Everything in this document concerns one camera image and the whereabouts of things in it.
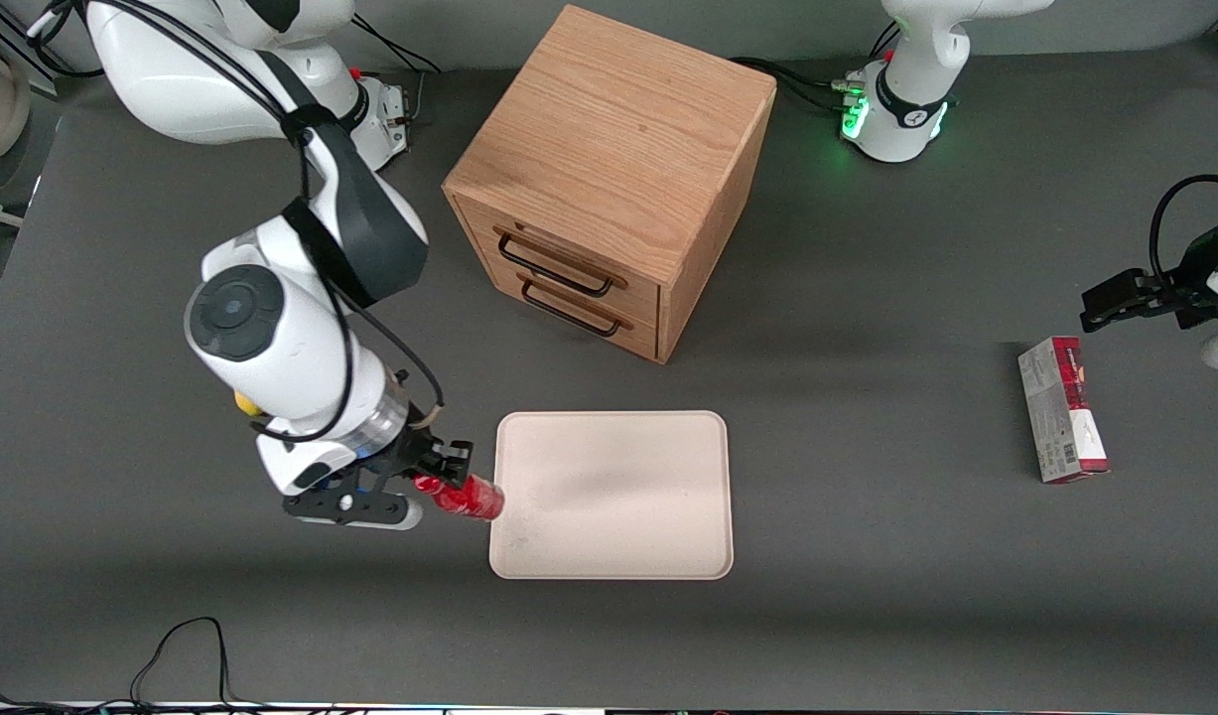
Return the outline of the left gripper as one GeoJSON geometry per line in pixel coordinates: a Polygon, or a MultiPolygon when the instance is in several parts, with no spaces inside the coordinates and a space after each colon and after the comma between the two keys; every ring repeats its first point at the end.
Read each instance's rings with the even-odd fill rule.
{"type": "Polygon", "coordinates": [[[1209,276],[1218,270],[1218,223],[1186,245],[1183,258],[1170,270],[1160,263],[1161,220],[1151,227],[1151,276],[1141,268],[1117,275],[1082,294],[1082,331],[1094,334],[1117,322],[1174,314],[1180,330],[1218,322],[1218,291],[1209,276]]]}

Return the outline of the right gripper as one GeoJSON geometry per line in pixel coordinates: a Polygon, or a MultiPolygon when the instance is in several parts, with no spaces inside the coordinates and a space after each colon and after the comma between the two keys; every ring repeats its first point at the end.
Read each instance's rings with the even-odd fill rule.
{"type": "MultiPolygon", "coordinates": [[[[314,442],[292,443],[273,436],[258,436],[256,452],[274,488],[283,497],[302,495],[322,480],[358,465],[392,445],[401,431],[391,420],[367,421],[340,439],[319,439],[314,442]]],[[[434,477],[451,488],[463,488],[473,474],[473,442],[434,440],[426,447],[401,447],[398,476],[406,480],[434,477]]]]}

